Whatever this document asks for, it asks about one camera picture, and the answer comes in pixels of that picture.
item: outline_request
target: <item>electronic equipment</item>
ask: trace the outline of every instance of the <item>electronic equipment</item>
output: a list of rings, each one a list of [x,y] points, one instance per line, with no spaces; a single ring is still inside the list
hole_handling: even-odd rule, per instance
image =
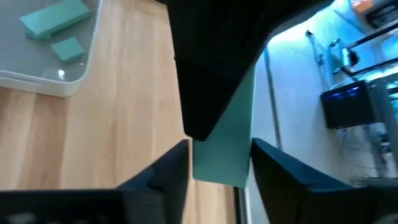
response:
[[[355,0],[351,6],[362,28],[369,33],[398,19],[397,0]]]
[[[371,92],[365,81],[326,91],[320,98],[328,128],[340,129],[377,122]]]

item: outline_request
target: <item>teal panel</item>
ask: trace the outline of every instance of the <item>teal panel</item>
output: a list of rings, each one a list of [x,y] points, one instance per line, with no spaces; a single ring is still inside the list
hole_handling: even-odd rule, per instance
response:
[[[249,174],[255,69],[242,80],[205,142],[193,141],[193,178],[245,187]]]

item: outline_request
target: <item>black object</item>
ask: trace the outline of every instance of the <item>black object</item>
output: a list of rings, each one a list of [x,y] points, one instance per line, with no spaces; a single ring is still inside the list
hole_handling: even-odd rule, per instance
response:
[[[185,133],[204,141],[269,34],[305,21],[332,0],[166,0]]]
[[[371,224],[398,212],[398,188],[351,187],[258,138],[251,150],[272,224]]]
[[[0,224],[178,224],[187,184],[188,140],[183,140],[116,190],[0,192]]]
[[[393,0],[365,15],[366,22],[374,29],[398,19],[398,1]]]
[[[376,122],[371,92],[365,81],[321,94],[326,126],[339,129]]]

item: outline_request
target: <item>metal rack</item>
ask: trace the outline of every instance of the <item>metal rack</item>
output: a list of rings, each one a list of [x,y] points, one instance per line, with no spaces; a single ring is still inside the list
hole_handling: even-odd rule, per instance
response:
[[[347,76],[351,77],[353,80],[356,80],[356,75],[366,72],[371,72],[375,69],[382,68],[386,65],[398,62],[398,57],[396,57],[375,65],[371,65],[364,69],[352,72],[351,67],[353,64],[351,63],[349,56],[353,47],[356,47],[365,42],[373,40],[396,28],[398,28],[398,21],[390,23],[384,27],[381,27],[380,29],[375,30],[372,34],[369,34],[366,37],[350,44],[343,45],[340,39],[333,41],[330,44],[330,46],[333,47],[335,45],[339,45],[340,48],[339,55],[340,55],[340,60],[342,62],[342,66],[336,69],[334,73],[343,72],[347,74]],[[375,80],[371,80],[369,82],[369,86],[370,86],[370,93],[373,98],[374,113],[377,117],[377,120],[380,123],[383,123],[385,126],[387,139],[389,141],[389,147],[391,152],[393,153],[395,166],[396,169],[398,170],[398,123],[396,121],[395,111],[391,103],[391,101],[394,100],[394,98],[390,97],[392,94],[398,93],[398,87],[389,88],[389,83],[395,81],[398,81],[398,73],[388,75],[382,78],[377,78]],[[398,186],[397,178],[388,178],[386,175],[385,163],[383,163],[381,155],[382,149],[379,140],[377,138],[376,131],[369,126],[366,126],[364,128],[364,132],[366,133],[366,138],[371,144],[371,152],[374,158],[374,163],[376,166],[378,177],[371,177],[371,178],[360,177],[358,179],[354,179],[353,184]]]

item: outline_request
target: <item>teal foam piece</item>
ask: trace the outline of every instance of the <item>teal foam piece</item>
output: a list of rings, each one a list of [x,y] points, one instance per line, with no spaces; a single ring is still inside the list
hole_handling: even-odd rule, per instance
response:
[[[35,39],[35,40],[50,40],[52,37],[51,35],[39,37],[26,27],[25,27],[25,36],[29,39]]]
[[[85,53],[79,42],[74,37],[52,44],[51,48],[63,63],[75,62],[81,59]]]
[[[248,71],[224,114],[204,142],[193,141],[193,178],[245,187],[249,175],[254,68]]]
[[[36,37],[46,38],[52,33],[86,19],[91,11],[81,0],[65,0],[22,16],[21,21]]]

